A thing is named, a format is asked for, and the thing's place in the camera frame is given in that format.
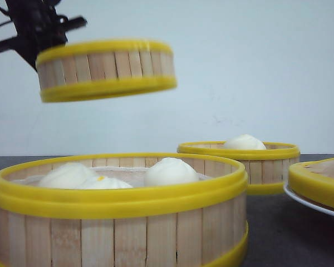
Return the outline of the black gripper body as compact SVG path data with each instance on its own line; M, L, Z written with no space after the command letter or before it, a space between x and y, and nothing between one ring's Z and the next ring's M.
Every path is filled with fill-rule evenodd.
M0 6L0 12L9 17L0 24L13 23L17 35L0 41L0 53L13 50L33 69L40 52L65 45L66 32L87 25L82 16L68 18L58 14L55 6L59 1L6 1L7 8Z

